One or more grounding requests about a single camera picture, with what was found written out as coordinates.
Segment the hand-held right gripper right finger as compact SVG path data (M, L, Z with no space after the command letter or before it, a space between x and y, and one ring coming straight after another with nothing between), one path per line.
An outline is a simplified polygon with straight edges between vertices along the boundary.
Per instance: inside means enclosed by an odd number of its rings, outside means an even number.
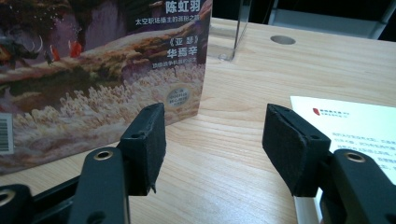
M268 104L262 148L297 197L315 197L318 168L325 161L331 140L293 110Z

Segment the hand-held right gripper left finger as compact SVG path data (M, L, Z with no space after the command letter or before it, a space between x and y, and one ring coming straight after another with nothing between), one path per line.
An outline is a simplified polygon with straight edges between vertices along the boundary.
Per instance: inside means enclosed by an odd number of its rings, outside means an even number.
M120 138L126 165L127 191L131 196L147 196L160 173L165 153L164 104L144 107Z

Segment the white and red book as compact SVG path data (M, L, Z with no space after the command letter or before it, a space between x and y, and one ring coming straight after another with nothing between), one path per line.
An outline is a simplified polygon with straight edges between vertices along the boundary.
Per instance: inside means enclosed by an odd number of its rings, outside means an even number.
M325 224L396 224L396 108L292 96L293 112L330 139L311 210Z

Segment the clear acrylic book rack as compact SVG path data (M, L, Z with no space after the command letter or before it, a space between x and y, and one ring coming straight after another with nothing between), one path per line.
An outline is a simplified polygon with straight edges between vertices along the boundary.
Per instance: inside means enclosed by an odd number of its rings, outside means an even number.
M213 0L207 55L231 61L247 29L252 0Z

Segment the dark purple magazine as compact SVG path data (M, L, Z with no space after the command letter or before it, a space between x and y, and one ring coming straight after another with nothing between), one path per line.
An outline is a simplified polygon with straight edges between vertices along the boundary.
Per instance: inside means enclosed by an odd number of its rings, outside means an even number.
M0 0L0 175L198 112L212 0Z

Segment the grey round table grommet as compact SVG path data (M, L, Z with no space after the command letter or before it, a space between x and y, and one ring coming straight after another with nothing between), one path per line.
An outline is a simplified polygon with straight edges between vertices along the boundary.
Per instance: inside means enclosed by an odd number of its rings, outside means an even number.
M280 45L293 45L296 43L295 39L284 35L273 35L270 39Z

